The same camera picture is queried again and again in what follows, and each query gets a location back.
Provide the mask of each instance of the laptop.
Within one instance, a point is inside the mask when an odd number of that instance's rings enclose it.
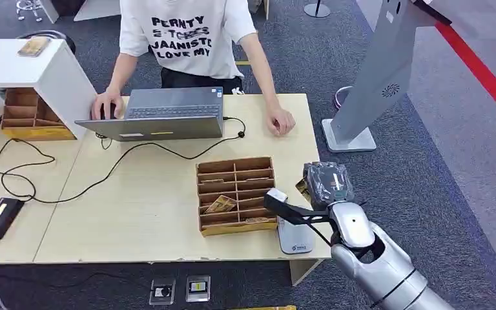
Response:
[[[223,88],[136,89],[124,119],[75,124],[116,141],[221,138]]]

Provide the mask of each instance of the metal pole base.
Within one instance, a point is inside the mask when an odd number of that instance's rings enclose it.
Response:
[[[312,3],[310,5],[305,5],[305,8],[303,9],[305,13],[309,16],[313,17],[326,17],[330,15],[330,9],[326,5],[320,5],[318,8],[318,13],[316,12],[316,3]]]
[[[369,131],[369,128],[366,127],[355,139],[352,141],[344,142],[337,141],[334,137],[332,127],[331,127],[332,119],[323,119],[322,120],[322,130],[324,131],[324,135],[326,136],[326,141],[328,144],[328,150],[332,153],[341,153],[341,152],[362,152],[365,150],[375,150],[376,145],[375,141],[373,141],[373,136]]]

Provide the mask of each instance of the hand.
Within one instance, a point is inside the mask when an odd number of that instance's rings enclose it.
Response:
[[[275,136],[287,134],[294,128],[296,121],[292,114],[281,107],[267,110],[267,128]]]
[[[121,97],[121,92],[118,90],[107,89],[105,92],[99,94],[92,104],[92,117],[94,119],[101,119],[100,109],[103,105],[105,119],[111,119],[111,103],[115,103],[115,118],[121,114],[125,103]]]

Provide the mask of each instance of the cardboard organizer box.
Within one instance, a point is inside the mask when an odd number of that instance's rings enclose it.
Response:
[[[9,138],[28,141],[74,140],[54,111],[32,88],[8,88],[1,129]]]
[[[276,215],[264,207],[274,187],[270,157],[199,163],[196,166],[199,228],[203,236],[276,229]],[[234,200],[227,212],[205,214],[221,195]]]

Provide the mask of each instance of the red barrier tape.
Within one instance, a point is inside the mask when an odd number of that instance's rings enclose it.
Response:
[[[465,62],[480,84],[490,93],[496,101],[496,77],[489,68],[478,58],[474,51],[456,33],[451,26],[437,23],[436,27],[444,39],[449,43],[457,55]]]

